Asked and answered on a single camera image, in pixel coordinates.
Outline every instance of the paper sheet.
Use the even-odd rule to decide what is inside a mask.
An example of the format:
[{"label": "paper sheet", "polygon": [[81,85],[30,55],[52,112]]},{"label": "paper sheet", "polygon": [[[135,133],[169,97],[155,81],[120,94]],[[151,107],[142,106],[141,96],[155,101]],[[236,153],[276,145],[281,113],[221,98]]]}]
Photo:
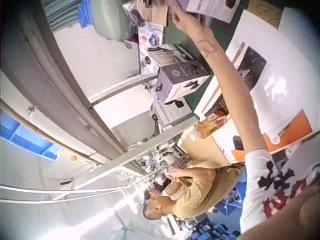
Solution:
[{"label": "paper sheet", "polygon": [[183,9],[230,23],[241,0],[180,0]]}]

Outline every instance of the hand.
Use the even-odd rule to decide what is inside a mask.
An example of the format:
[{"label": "hand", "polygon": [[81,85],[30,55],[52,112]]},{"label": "hand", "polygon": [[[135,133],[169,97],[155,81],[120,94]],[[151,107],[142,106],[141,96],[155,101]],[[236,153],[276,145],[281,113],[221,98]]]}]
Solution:
[{"label": "hand", "polygon": [[181,169],[170,168],[168,171],[168,175],[172,179],[172,181],[177,182],[179,181],[178,178],[180,178],[180,172],[181,172]]},{"label": "hand", "polygon": [[207,30],[207,27],[202,26],[198,19],[185,12],[176,0],[169,0],[169,7],[175,26],[193,41],[196,41],[196,38]]}]

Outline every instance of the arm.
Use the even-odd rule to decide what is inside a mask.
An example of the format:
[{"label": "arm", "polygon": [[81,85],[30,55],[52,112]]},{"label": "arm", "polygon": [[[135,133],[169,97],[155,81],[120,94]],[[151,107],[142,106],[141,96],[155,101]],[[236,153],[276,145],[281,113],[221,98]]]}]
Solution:
[{"label": "arm", "polygon": [[216,170],[209,168],[186,168],[186,169],[171,169],[170,174],[174,178],[192,178],[193,181],[202,180],[212,183],[216,178]]},{"label": "arm", "polygon": [[168,196],[172,196],[182,187],[182,183],[173,181],[164,191]]},{"label": "arm", "polygon": [[191,35],[203,57],[214,72],[225,103],[240,134],[246,153],[268,150],[259,127],[257,112],[249,89],[231,63],[211,29],[202,26]]}]

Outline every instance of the raised arm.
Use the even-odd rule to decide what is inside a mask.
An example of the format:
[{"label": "raised arm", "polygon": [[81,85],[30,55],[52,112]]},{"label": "raised arm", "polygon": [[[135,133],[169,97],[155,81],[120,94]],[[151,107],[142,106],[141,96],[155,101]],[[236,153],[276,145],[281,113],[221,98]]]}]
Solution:
[{"label": "raised arm", "polygon": [[246,154],[256,150],[267,150],[249,89],[215,39],[212,30],[200,25],[193,16],[186,14],[176,1],[170,1],[170,8],[177,28],[194,41],[214,72]]}]

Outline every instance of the cable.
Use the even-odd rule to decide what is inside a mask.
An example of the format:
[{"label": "cable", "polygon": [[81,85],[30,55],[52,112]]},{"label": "cable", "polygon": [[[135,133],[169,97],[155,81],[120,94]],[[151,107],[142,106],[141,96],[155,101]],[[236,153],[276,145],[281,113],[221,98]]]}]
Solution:
[{"label": "cable", "polygon": [[113,194],[120,192],[121,190],[116,190],[116,191],[109,191],[109,192],[104,192],[100,194],[94,194],[90,196],[83,196],[83,197],[75,197],[75,198],[70,198],[70,199],[64,199],[64,200],[56,200],[56,201],[29,201],[29,200],[13,200],[13,199],[0,199],[0,203],[3,204],[22,204],[22,205],[45,205],[45,204],[59,204],[59,203],[65,203],[65,202],[71,202],[71,201],[76,201],[76,200],[82,200],[82,199],[89,199],[89,198],[94,198],[94,197],[99,197],[99,196],[104,196],[108,194]]},{"label": "cable", "polygon": [[91,189],[91,190],[38,190],[38,189],[29,189],[23,187],[14,187],[9,185],[0,185],[0,189],[21,192],[21,193],[30,193],[30,194],[89,194],[89,193],[101,193],[107,191],[121,191],[123,189],[129,189],[131,186],[125,187],[115,187],[115,188],[105,188],[105,189]]}]

